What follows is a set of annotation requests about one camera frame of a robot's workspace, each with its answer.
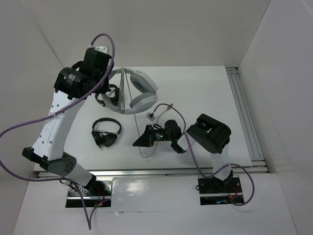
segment black cable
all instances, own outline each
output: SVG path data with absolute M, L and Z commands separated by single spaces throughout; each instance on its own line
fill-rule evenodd
M 63 183 L 61 180 L 59 180 L 60 181 L 60 183 L 61 184 L 63 184 L 63 185 L 67 185 L 67 186 L 69 186 L 72 190 L 75 190 L 75 187 L 74 186 L 72 186 L 72 185 L 68 185 L 68 184 L 66 184 L 66 183 Z
M 77 63 L 75 63 L 71 68 L 74 69 L 74 70 L 77 70 L 80 65 L 82 64 L 83 61 L 78 61 Z
M 155 124 L 153 125 L 153 128 L 156 129 L 156 130 L 162 129 L 162 127 L 161 127 L 159 124 L 157 124 L 157 123 L 155 123 Z
M 82 192 L 80 191 L 80 189 L 78 187 L 78 184 L 76 182 L 72 181 L 72 183 L 75 185 L 75 188 L 77 189 L 77 191 L 79 193 L 79 196 L 80 196 L 82 204 L 83 204 L 86 220 L 87 220 L 87 223 L 88 223 L 88 228 L 89 228 L 89 230 L 91 230 L 91 218 L 92 218 L 93 213 L 95 212 L 95 210 L 97 209 L 97 207 L 99 206 L 100 203 L 104 203 L 104 202 L 108 201 L 109 199 L 104 199 L 104 200 L 100 201 L 99 203 L 96 203 L 94 205 L 94 208 L 92 209 L 90 217 L 89 217 L 88 213 L 87 213 L 86 204 L 85 204 L 85 200 L 83 198 Z

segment white wall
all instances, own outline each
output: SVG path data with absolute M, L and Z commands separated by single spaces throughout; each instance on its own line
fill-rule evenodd
M 64 65 L 99 32 L 117 66 L 232 66 L 241 61 L 269 0 L 21 0 Z M 108 44 L 99 40 L 98 45 Z
M 17 0 L 0 7 L 0 130 L 43 117 L 51 103 L 53 84 L 61 65 Z M 0 158 L 15 173 L 32 176 L 34 164 L 22 157 L 41 125 L 21 128 L 0 140 Z M 0 169 L 0 233 L 13 233 L 27 182 Z
M 299 235 L 313 229 L 312 10 L 312 0 L 272 0 L 239 66 L 263 153 Z

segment cable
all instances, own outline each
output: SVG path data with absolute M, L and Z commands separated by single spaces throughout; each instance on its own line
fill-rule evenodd
M 170 104 L 161 103 L 161 104 L 158 104 L 158 105 L 156 106 L 156 108 L 153 110 L 153 112 L 155 113 L 156 110 L 158 109 L 158 107 L 160 107 L 161 105 L 166 105 L 166 106 L 168 106 L 168 107 L 171 107 L 172 109 L 174 109 L 174 110 L 176 111 L 176 113 L 179 114 L 179 116 L 181 117 L 182 121 L 184 122 L 184 129 L 183 129 L 183 131 L 182 131 L 182 132 L 184 133 L 185 130 L 186 130 L 186 121 L 185 121 L 184 117 L 181 115 L 181 113 L 180 113 L 176 108 L 172 107 Z
M 244 203 L 234 203 L 234 199 L 236 199 L 237 197 L 240 197 L 239 195 L 237 195 L 236 197 L 233 197 L 230 200 L 231 204 L 233 204 L 233 205 L 235 205 L 237 207 L 241 207 L 241 206 L 244 206 L 244 205 L 248 204 L 252 200 L 252 198 L 254 196 L 254 193 L 255 193 L 254 181 L 253 181 L 251 175 L 249 174 L 249 172 L 247 172 L 247 170 L 244 169 L 241 165 L 238 165 L 238 164 L 235 164 L 235 163 L 230 163 L 230 165 L 236 166 L 236 167 L 240 168 L 241 170 L 243 170 L 246 173 L 246 175 L 249 177 L 249 179 L 251 181 L 251 184 L 252 184 L 252 193 L 251 193 L 251 196 L 249 197 L 249 199 L 246 200 L 246 202 L 244 202 Z
M 68 185 L 68 184 L 66 184 L 66 183 L 63 183 L 62 180 L 60 180 L 60 183 L 61 183 L 62 185 L 67 185 L 67 186 L 69 186 L 72 190 L 75 190 L 75 187 L 73 187 L 72 185 Z
M 103 75 L 103 77 L 100 79 L 100 81 L 87 93 L 85 94 L 84 96 L 82 96 L 80 99 L 76 100 L 75 102 L 71 103 L 70 105 L 60 109 L 59 111 L 57 111 L 54 115 L 48 115 L 46 117 L 43 117 L 43 118 L 39 118 L 39 119 L 36 119 L 36 120 L 32 120 L 32 121 L 27 121 L 27 122 L 23 122 L 21 124 L 17 124 L 17 125 L 14 125 L 14 126 L 11 126 L 7 129 L 5 129 L 4 131 L 2 131 L 0 133 L 0 139 L 1 137 L 6 134 L 7 132 L 9 131 L 12 131 L 14 129 L 17 129 L 19 127 L 22 127 L 22 126 L 27 126 L 27 125 L 31 125 L 31 124 L 34 124 L 34 123 L 37 123 L 37 122 L 41 122 L 41 121 L 45 121 L 45 120 L 48 120 L 48 119 L 51 119 L 53 117 L 55 117 L 56 115 L 70 109 L 71 107 L 73 107 L 74 105 L 78 104 L 79 102 L 81 102 L 82 100 L 86 99 L 90 94 L 92 94 L 96 89 L 98 89 L 105 81 L 105 79 L 109 76 L 109 73 L 110 71 L 112 70 L 113 68 L 113 61 L 114 61 L 114 58 L 115 58 L 115 45 L 114 45 L 114 41 L 112 39 L 112 37 L 109 35 L 109 34 L 106 34 L 106 33 L 100 33 L 98 34 L 91 42 L 91 47 L 93 46 L 93 43 L 101 36 L 105 36 L 107 37 L 110 42 L 111 42 L 111 46 L 112 46 L 112 56 L 111 56 L 111 60 L 110 60 L 110 63 L 109 63 L 109 66 L 108 66 L 108 69 L 107 71 L 105 72 L 105 74 Z M 43 181 L 53 181 L 53 180 L 64 180 L 67 178 L 65 177 L 60 177 L 60 178 L 52 178 L 52 179 L 30 179 L 30 178 L 25 178 L 25 177 L 22 177 L 22 176 L 19 176 L 17 174 L 15 174 L 14 172 L 12 172 L 11 170 L 9 170 L 2 162 L 2 160 L 0 159 L 0 166 L 7 172 L 9 173 L 10 175 L 20 179 L 20 180 L 25 180 L 25 181 L 31 181 L 31 182 L 43 182 Z
M 127 87 L 128 87 L 129 96 L 130 96 L 131 101 L 132 101 L 133 98 L 132 98 L 131 88 L 130 88 L 129 82 L 128 82 L 127 73 L 126 73 L 126 76 L 125 76 L 125 77 L 126 77 L 126 82 L 127 82 Z M 137 127 L 138 136 L 140 137 L 140 132 L 139 132 L 139 127 L 138 127 L 138 123 L 137 123 L 136 114 L 134 114 L 134 118 L 135 118 L 135 123 L 136 123 L 136 127 Z M 143 158 L 149 158 L 149 157 L 151 157 L 151 156 L 154 154 L 155 150 L 156 150 L 156 147 L 155 147 L 154 150 L 153 150 L 153 152 L 152 152 L 152 154 L 150 154 L 149 156 L 144 156 L 144 155 L 141 153 L 140 147 L 138 147 L 138 148 L 139 148 L 139 153 L 140 153 L 141 157 L 143 157 Z
M 229 195 L 229 199 L 231 199 L 233 197 L 237 197 L 237 195 L 238 195 L 237 189 L 233 185 L 231 185 L 231 187 L 232 187 L 233 190 L 235 190 L 236 194 L 235 195 Z
M 95 212 L 95 210 L 97 209 L 97 207 L 99 206 L 100 203 L 104 203 L 104 202 L 108 201 L 109 199 L 104 199 L 104 200 L 100 201 L 99 203 L 96 203 L 94 205 L 94 208 L 91 211 L 90 217 L 88 217 L 87 208 L 86 208 L 86 204 L 85 204 L 82 192 L 80 191 L 80 189 L 79 189 L 79 187 L 78 187 L 76 182 L 72 181 L 71 183 L 75 185 L 75 188 L 78 191 L 78 194 L 79 194 L 79 196 L 80 196 L 80 198 L 82 200 L 82 204 L 83 204 L 86 220 L 87 220 L 87 223 L 88 223 L 88 228 L 89 228 L 89 230 L 91 230 L 91 218 L 92 218 L 93 213 Z
M 157 124 L 158 124 L 159 118 L 160 118 L 163 114 L 165 114 L 167 111 L 169 111 L 169 109 L 164 110 L 164 111 L 157 117 L 157 119 L 156 119 L 156 123 L 157 123 Z M 136 127 L 137 127 L 137 131 L 138 131 L 138 135 L 139 135 L 139 137 L 140 137 L 140 132 L 139 132 L 139 128 L 138 128 L 136 116 L 135 116 L 135 121 L 136 121 Z M 156 151 L 156 149 L 157 149 L 157 144 L 158 144 L 158 141 L 156 142 L 155 147 L 153 148 L 153 151 L 152 151 L 152 153 L 151 153 L 149 156 L 143 156 L 143 154 L 141 153 L 140 147 L 138 147 L 138 148 L 139 148 L 139 153 L 140 153 L 141 157 L 143 157 L 143 158 L 149 158 L 149 157 L 151 157 L 152 155 L 154 155 L 154 153 L 155 153 L 155 151 Z

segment black headphones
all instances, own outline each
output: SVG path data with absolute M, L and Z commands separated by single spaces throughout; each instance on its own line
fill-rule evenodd
M 113 133 L 113 132 L 95 130 L 96 125 L 102 121 L 111 121 L 111 122 L 116 123 L 119 126 L 118 132 Z M 109 147 L 112 144 L 114 144 L 117 137 L 121 134 L 121 131 L 122 131 L 122 126 L 119 123 L 119 121 L 113 118 L 105 117 L 105 118 L 100 118 L 93 123 L 91 134 L 96 144 L 101 148 L 101 145 L 104 145 L 105 147 Z
M 117 106 L 118 100 L 119 100 L 119 88 L 114 84 L 110 84 L 109 87 L 114 88 L 114 90 L 111 91 L 108 96 L 110 96 L 112 93 L 114 93 L 114 96 L 110 97 L 110 100 L 111 100 L 112 105 Z M 97 102 L 99 104 L 101 104 L 102 106 L 106 106 L 105 103 L 103 102 L 103 100 L 98 99 L 99 95 L 100 95 L 100 93 L 96 93 L 94 96 L 96 98 Z

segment black camera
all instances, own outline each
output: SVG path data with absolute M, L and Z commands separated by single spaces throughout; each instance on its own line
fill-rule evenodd
M 181 137 L 181 128 L 175 120 L 168 120 L 162 128 L 158 124 L 146 125 L 145 132 L 133 143 L 137 147 L 152 147 L 155 141 L 171 141 L 176 145 Z

